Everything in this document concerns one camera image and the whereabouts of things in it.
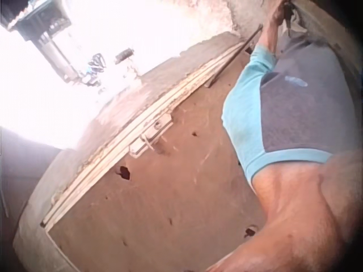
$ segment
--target man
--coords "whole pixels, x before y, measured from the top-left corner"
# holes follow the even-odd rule
[[[307,34],[284,33],[277,44],[285,2],[273,1],[222,114],[267,222],[208,272],[326,271],[362,213],[361,155],[331,158],[357,147],[343,71],[330,47]]]

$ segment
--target wooden panel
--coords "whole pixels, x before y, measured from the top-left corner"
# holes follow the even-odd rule
[[[159,65],[141,77],[140,86],[119,94],[80,140],[76,159],[85,159],[87,154],[88,158],[80,165],[74,181],[61,182],[67,187],[52,198],[55,204],[43,221],[46,230],[49,231],[128,152],[128,145],[145,127],[202,85],[239,46],[235,36],[224,33]]]
[[[180,73],[172,73],[174,76],[179,76],[174,78],[177,82],[188,77],[188,73],[197,71],[203,65],[202,62],[213,61],[216,56],[220,56],[221,53],[238,42],[236,36],[224,33],[210,41],[196,45],[198,50],[195,51],[192,48],[190,51],[193,55],[188,54],[189,50],[187,50],[181,54],[180,58],[174,58],[167,63],[172,66],[169,67],[170,70],[179,69]],[[189,72],[187,72],[187,63],[190,65]],[[168,72],[167,67],[161,67],[161,72]],[[142,79],[146,78],[143,80],[143,88],[138,86],[137,88],[124,90],[114,99],[114,102],[105,106],[99,117],[90,124],[83,141],[81,141],[77,149],[60,152],[40,179],[22,213],[13,243],[19,259],[27,270],[33,272],[76,271],[72,263],[54,245],[46,230],[41,226],[41,222],[51,209],[52,200],[56,201],[58,196],[61,196],[67,188],[70,188],[76,177],[79,177],[80,173],[84,174],[84,169],[89,170],[90,167],[97,165],[100,159],[106,158],[105,148],[110,148],[110,142],[115,139],[119,132],[123,131],[123,128],[135,117],[140,116],[143,109],[147,108],[150,103],[158,100],[160,96],[162,97],[172,88],[172,86],[162,85],[163,81],[166,82],[166,75],[160,76],[158,69],[154,69],[150,73],[142,76]],[[151,83],[151,78],[154,78],[155,86]],[[114,163],[104,166],[106,171]]]
[[[201,271],[242,243],[250,224],[263,225],[221,121],[247,60],[240,55],[211,89],[174,110],[157,152],[120,160],[53,227],[80,271]]]

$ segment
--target metal bar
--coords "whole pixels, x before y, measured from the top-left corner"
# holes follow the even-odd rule
[[[233,54],[233,56],[218,69],[218,71],[204,84],[204,87],[210,88],[214,82],[216,82],[219,75],[224,71],[225,68],[242,52],[242,50],[252,41],[252,39],[262,30],[262,24],[259,25],[257,30],[248,38],[248,40]]]

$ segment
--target hand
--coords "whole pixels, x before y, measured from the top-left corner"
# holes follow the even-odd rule
[[[270,0],[267,22],[280,26],[284,21],[284,4],[288,0]]]

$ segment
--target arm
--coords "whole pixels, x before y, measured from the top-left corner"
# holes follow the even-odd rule
[[[284,21],[284,4],[286,0],[275,0],[271,3],[267,20],[258,45],[265,47],[270,53],[276,53],[278,27]]]
[[[250,62],[242,71],[237,84],[246,85],[256,78],[271,72],[276,64],[276,46],[278,27],[284,20],[284,3],[286,0],[274,0],[271,3],[267,20]]]

